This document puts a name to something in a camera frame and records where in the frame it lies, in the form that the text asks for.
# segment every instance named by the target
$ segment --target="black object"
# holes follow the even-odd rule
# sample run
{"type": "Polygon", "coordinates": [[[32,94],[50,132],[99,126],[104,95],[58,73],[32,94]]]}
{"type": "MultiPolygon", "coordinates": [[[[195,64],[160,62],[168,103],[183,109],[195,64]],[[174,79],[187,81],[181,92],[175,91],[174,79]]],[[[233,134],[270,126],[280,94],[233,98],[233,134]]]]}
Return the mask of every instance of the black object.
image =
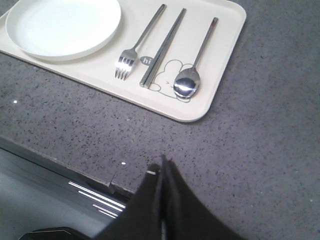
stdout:
{"type": "Polygon", "coordinates": [[[197,199],[176,165],[152,164],[126,209],[93,240],[244,240],[197,199]]]}
{"type": "Polygon", "coordinates": [[[19,240],[90,240],[90,238],[69,227],[55,227],[26,233],[19,240]]]}

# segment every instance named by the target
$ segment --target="tray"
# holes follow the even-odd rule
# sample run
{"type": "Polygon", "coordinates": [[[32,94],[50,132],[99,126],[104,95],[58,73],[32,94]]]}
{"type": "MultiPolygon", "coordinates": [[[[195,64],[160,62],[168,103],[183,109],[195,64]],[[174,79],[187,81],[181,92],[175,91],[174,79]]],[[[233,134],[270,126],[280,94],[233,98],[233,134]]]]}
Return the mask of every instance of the tray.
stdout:
{"type": "Polygon", "coordinates": [[[81,82],[179,122],[203,117],[215,96],[221,77],[246,20],[245,10],[227,0],[118,0],[121,21],[114,37],[99,51],[75,60],[46,61],[20,50],[7,36],[8,13],[0,17],[0,51],[81,82]],[[120,53],[131,48],[161,4],[167,8],[137,48],[140,62],[125,80],[115,78],[120,53]],[[186,14],[150,89],[140,87],[150,58],[158,51],[182,8],[186,14]],[[219,23],[203,53],[197,70],[201,86],[193,98],[182,100],[173,92],[173,82],[181,69],[194,62],[213,17],[219,23]]]}

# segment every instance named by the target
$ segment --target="fork handle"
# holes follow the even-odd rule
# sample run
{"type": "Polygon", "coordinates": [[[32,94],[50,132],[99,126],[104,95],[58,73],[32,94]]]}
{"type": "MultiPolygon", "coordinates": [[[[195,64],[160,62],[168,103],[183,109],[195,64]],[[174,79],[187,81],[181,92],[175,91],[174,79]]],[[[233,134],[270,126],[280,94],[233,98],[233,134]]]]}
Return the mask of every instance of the fork handle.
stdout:
{"type": "Polygon", "coordinates": [[[133,49],[136,49],[136,47],[138,47],[138,45],[141,43],[141,41],[144,39],[144,37],[146,36],[146,34],[148,33],[148,31],[151,29],[151,27],[153,26],[153,24],[155,23],[155,21],[158,19],[158,17],[161,15],[161,13],[166,9],[167,5],[162,4],[158,11],[156,11],[155,15],[152,17],[151,21],[149,22],[149,24],[146,26],[146,28],[144,29],[143,33],[141,34],[141,36],[139,37],[138,41],[136,42],[136,44],[133,46],[133,49]]]}

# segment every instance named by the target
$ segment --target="spoon bowl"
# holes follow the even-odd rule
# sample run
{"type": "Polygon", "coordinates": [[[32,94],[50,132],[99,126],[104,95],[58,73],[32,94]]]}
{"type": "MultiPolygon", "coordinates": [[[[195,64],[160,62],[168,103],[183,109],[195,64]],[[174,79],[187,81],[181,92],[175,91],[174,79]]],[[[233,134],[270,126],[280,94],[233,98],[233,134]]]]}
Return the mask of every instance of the spoon bowl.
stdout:
{"type": "Polygon", "coordinates": [[[182,98],[191,98],[200,85],[200,76],[196,68],[190,67],[182,70],[175,78],[173,84],[174,93],[182,98]]]}

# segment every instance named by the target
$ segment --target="spoon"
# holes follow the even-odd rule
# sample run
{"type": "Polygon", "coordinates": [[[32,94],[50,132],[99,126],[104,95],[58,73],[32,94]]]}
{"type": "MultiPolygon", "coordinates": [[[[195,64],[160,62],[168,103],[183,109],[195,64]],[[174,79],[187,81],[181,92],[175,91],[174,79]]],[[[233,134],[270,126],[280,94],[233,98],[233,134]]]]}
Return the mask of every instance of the spoon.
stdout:
{"type": "Polygon", "coordinates": [[[214,32],[217,23],[218,23],[218,18],[214,17],[210,24],[209,30],[205,35],[205,38],[202,42],[202,45],[200,47],[200,50],[198,52],[198,55],[195,58],[195,61],[192,67],[182,70],[174,80],[173,91],[178,97],[182,99],[191,98],[199,88],[200,76],[199,76],[199,73],[197,72],[196,65],[203,51],[205,50],[207,42],[210,36],[212,35],[212,33],[214,32]]]}

